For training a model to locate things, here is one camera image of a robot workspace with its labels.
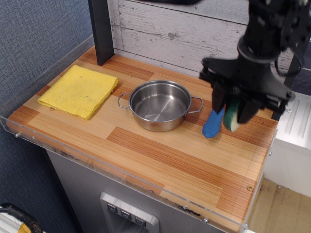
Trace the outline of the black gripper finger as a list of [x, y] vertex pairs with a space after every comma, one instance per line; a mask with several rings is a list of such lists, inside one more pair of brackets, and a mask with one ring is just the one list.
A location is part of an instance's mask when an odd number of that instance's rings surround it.
[[212, 109], [218, 114], [225, 106], [227, 101], [227, 93], [219, 86], [218, 83], [213, 85], [212, 92]]
[[238, 123], [245, 124], [253, 118], [259, 109], [264, 109], [265, 103], [259, 100], [241, 100], [238, 107]]

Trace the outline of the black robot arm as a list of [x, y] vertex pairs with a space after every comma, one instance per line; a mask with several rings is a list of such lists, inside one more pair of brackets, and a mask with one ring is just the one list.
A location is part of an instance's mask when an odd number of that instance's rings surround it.
[[290, 49], [304, 64], [298, 44], [311, 37], [308, 0], [251, 0], [249, 22], [234, 60], [205, 58], [200, 78], [212, 86], [212, 109], [227, 109], [238, 100], [237, 122], [247, 123], [259, 109], [283, 113], [294, 93], [271, 71], [281, 52]]

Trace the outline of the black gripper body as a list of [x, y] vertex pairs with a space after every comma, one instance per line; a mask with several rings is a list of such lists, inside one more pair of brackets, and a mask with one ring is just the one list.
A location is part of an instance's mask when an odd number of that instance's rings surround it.
[[200, 78], [215, 83], [230, 96], [241, 100], [259, 100], [265, 108], [282, 113], [288, 102], [294, 100], [295, 93], [282, 84], [272, 73], [269, 64], [249, 61], [243, 57], [237, 59], [204, 58]]

